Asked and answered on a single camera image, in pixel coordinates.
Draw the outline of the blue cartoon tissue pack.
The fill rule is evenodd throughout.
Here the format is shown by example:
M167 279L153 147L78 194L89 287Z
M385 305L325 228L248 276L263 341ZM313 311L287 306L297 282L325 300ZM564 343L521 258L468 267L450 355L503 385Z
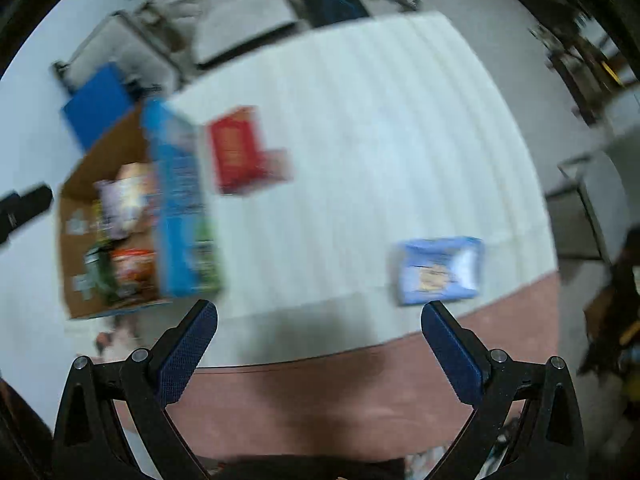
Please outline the blue cartoon tissue pack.
M399 248L397 297L402 306L461 301L480 293L484 243L475 237L408 240Z

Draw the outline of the red snack pack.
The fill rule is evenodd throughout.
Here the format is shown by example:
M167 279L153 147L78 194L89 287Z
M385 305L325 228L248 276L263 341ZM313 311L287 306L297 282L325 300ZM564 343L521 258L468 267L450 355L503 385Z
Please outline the red snack pack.
M205 132L220 194L243 195L292 178L288 152L264 147L256 106L229 110L212 120Z

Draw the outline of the green snack pack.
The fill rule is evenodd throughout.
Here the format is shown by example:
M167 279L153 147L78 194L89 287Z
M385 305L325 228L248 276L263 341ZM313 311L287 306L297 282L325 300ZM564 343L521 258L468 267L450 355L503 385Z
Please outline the green snack pack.
M93 287L106 304L119 300L118 283L115 278L108 246L95 244L84 255L85 269Z

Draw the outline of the cardboard box blue front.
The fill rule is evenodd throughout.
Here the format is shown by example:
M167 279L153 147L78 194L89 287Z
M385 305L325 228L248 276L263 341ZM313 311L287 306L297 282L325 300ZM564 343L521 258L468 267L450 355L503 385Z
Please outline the cardboard box blue front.
M163 100L122 118L64 182L58 255L71 318L221 292L198 132Z

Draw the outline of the cream cartoon tissue pack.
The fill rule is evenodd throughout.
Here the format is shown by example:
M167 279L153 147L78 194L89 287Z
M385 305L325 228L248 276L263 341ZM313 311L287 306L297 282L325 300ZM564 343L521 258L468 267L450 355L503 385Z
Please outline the cream cartoon tissue pack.
M108 240L124 240L151 229L156 194L151 164L121 166L114 180L94 185L100 202L100 228Z

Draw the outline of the blue folded mat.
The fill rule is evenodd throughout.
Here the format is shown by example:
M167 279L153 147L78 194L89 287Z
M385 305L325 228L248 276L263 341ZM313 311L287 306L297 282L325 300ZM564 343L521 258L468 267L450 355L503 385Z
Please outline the blue folded mat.
M103 65L62 107L62 115L87 153L101 136L134 108L122 73L114 63Z

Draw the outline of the white tufted bench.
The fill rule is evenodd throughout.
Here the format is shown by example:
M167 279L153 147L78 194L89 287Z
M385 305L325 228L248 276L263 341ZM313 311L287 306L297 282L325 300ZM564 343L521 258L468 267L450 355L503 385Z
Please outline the white tufted bench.
M178 65L125 11L107 15L68 61L54 62L51 70L73 94L107 65L116 68L129 89L168 96L183 83Z

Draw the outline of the white padded chair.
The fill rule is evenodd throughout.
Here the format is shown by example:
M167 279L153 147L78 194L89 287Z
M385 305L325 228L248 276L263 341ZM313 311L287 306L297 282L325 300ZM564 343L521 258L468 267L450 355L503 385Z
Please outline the white padded chair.
M219 3L195 25L191 56L198 66L297 23L288 0L231 0Z

